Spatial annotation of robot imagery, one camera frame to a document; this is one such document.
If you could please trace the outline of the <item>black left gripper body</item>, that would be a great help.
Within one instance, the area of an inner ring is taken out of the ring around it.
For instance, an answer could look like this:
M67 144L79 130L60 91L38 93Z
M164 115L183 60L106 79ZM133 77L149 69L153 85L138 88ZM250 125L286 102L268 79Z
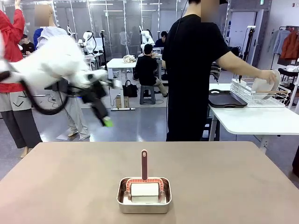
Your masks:
M94 115L99 120L104 120L108 117L108 111L102 102L102 98L106 96L106 92L102 84L92 84L88 89L81 91L81 98L84 103L89 103Z

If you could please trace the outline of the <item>person's right hand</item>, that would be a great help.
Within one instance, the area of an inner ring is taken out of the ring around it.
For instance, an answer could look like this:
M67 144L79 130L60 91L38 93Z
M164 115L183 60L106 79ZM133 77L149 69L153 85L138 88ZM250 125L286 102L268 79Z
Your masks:
M265 80L269 84L273 84L277 80L276 74L273 70L261 70L258 78Z

